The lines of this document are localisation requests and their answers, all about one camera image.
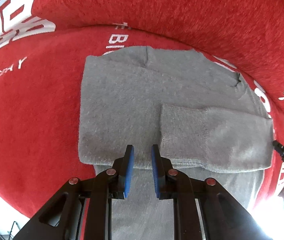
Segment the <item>grey knit sweater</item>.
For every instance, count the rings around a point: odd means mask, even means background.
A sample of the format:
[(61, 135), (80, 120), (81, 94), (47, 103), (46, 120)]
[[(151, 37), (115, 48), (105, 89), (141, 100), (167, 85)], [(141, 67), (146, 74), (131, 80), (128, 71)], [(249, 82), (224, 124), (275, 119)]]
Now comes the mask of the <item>grey knit sweater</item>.
[(151, 147), (191, 178), (215, 178), (251, 209), (272, 159), (273, 122), (244, 77), (194, 50), (128, 47), (86, 58), (79, 159), (101, 172), (134, 146), (114, 239), (173, 239), (173, 203), (158, 200)]

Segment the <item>red printed bed blanket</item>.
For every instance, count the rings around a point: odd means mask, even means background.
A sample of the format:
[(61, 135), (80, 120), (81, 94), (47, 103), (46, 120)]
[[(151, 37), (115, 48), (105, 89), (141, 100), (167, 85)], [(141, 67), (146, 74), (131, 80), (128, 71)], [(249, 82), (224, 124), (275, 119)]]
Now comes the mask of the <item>red printed bed blanket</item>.
[[(284, 0), (0, 0), (0, 196), (29, 220), (70, 178), (100, 173), (79, 159), (85, 61), (128, 47), (194, 50), (241, 74), (284, 145)], [(250, 215), (284, 203), (271, 147)]]

